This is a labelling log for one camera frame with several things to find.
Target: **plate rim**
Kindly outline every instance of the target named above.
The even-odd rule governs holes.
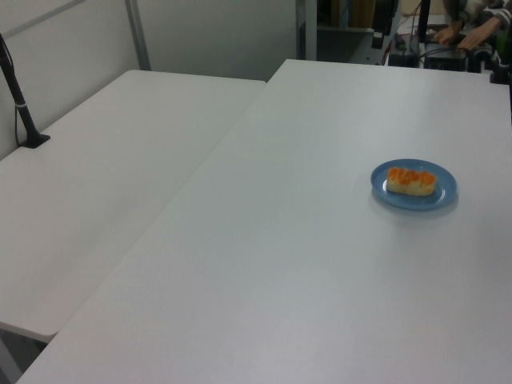
[[[386,194],[381,192],[380,189],[377,188],[377,186],[375,185],[375,181],[376,181],[375,179],[387,167],[391,168],[392,166],[397,166],[397,163],[400,163],[400,162],[418,162],[420,164],[420,166],[427,165],[427,167],[434,166],[434,167],[441,169],[446,174],[446,176],[448,178],[450,178],[451,181],[453,181],[454,192],[450,196],[443,199],[441,202],[438,202],[438,200],[437,200],[436,202],[434,202],[432,204],[427,204],[427,205],[400,204],[400,203],[397,203],[395,200],[386,198]],[[387,162],[383,162],[382,164],[376,166],[374,168],[374,170],[372,171],[371,176],[370,176],[370,183],[372,185],[372,190],[373,190],[374,194],[376,194],[380,200],[382,200],[383,202],[385,202],[391,206],[396,206],[397,208],[401,208],[404,210],[436,210],[438,208],[442,208],[444,206],[451,204],[458,196],[458,183],[451,172],[449,172],[445,167],[440,166],[439,164],[436,164],[435,162],[429,162],[428,160],[422,160],[419,158],[396,158],[395,160],[389,160]]]

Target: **hand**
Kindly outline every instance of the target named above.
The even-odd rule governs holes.
[[[472,50],[473,48],[476,48],[487,40],[487,38],[491,36],[501,24],[502,22],[499,18],[490,18],[484,24],[469,32],[457,48],[465,50]]]
[[[462,22],[452,22],[447,28],[437,32],[434,40],[439,44],[450,44],[455,41],[461,29]]]

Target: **person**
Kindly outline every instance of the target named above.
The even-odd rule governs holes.
[[[451,6],[451,0],[443,0],[446,10],[448,10],[452,17],[451,24],[436,33],[434,40],[439,44],[451,44],[457,39],[458,33],[468,23],[473,22],[483,10],[492,3],[490,0],[459,0],[458,14],[454,14],[450,11],[453,7]],[[496,13],[492,18],[489,18],[486,22],[480,26],[474,28],[468,35],[458,44],[457,48],[472,50],[485,40],[488,39],[497,29],[508,30],[510,20],[512,19],[512,13],[510,7],[512,0],[509,0],[503,10]]]

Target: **table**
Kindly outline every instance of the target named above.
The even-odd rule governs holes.
[[[48,342],[264,82],[130,71],[0,162],[0,327]]]
[[[458,200],[377,200],[409,157]],[[286,61],[20,384],[508,383],[510,169],[487,76]]]

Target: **white wall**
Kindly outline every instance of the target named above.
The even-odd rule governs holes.
[[[268,81],[297,57],[296,0],[138,0],[152,70]]]
[[[0,2],[0,13],[6,6]],[[6,32],[2,25],[0,32]],[[7,38],[6,44],[39,131],[120,74],[138,68],[123,0],[86,0]],[[20,120],[18,132],[24,138],[19,124]],[[14,102],[0,74],[0,158],[15,148]]]

